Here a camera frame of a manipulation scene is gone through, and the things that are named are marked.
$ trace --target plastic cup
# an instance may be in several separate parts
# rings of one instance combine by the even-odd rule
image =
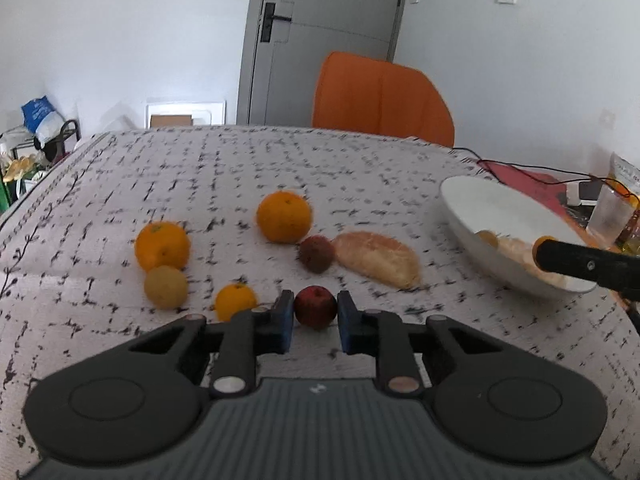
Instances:
[[[609,249],[622,229],[626,227],[635,210],[635,206],[609,186],[602,186],[596,207],[587,225],[587,232],[596,239],[601,248]]]

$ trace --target screw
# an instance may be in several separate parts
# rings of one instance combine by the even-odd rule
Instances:
[[[309,391],[313,394],[319,395],[326,391],[326,386],[324,384],[316,384],[316,386],[312,386],[309,388]]]
[[[420,383],[413,377],[398,376],[388,382],[388,387],[397,394],[410,394],[420,388]]]
[[[213,387],[221,394],[236,394],[244,390],[246,383],[240,377],[227,376],[216,379]]]

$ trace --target door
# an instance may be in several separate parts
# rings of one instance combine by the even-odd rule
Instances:
[[[340,50],[387,59],[401,3],[262,0],[253,31],[251,81],[244,78],[249,87],[248,123],[310,126],[316,81],[326,56]],[[246,95],[242,85],[241,77],[241,98]]]

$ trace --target white plate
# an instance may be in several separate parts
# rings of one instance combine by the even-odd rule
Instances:
[[[577,278],[567,278],[563,288],[543,282],[476,235],[486,229],[531,244],[541,236],[553,236],[562,242],[585,245],[560,217],[532,198],[497,182],[472,176],[448,178],[440,186],[440,196],[447,221],[460,244],[496,278],[513,288],[551,299],[595,288],[595,283]]]

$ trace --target small orange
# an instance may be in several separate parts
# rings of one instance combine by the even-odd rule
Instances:
[[[498,237],[493,231],[487,231],[486,229],[483,229],[482,231],[478,231],[476,235],[478,235],[483,242],[491,245],[491,247],[493,247],[494,249],[497,249],[498,245],[500,245]]]
[[[552,236],[541,236],[535,242],[533,242],[533,247],[531,249],[531,255],[533,256],[533,262],[536,265],[538,264],[538,262],[536,261],[536,253],[538,252],[538,248],[540,247],[540,245],[542,245],[542,242],[546,242],[547,240],[553,240],[555,242],[558,241],[557,238],[553,238]]]
[[[294,244],[311,229],[313,213],[301,196],[290,191],[276,191],[260,202],[255,219],[270,242]]]
[[[233,314],[241,310],[255,308],[258,301],[250,287],[244,283],[229,283],[220,289],[216,302],[212,305],[218,314],[218,320],[229,321]]]
[[[191,242],[187,233],[173,222],[152,222],[136,238],[134,250],[140,267],[149,272],[159,266],[181,269],[189,260]]]

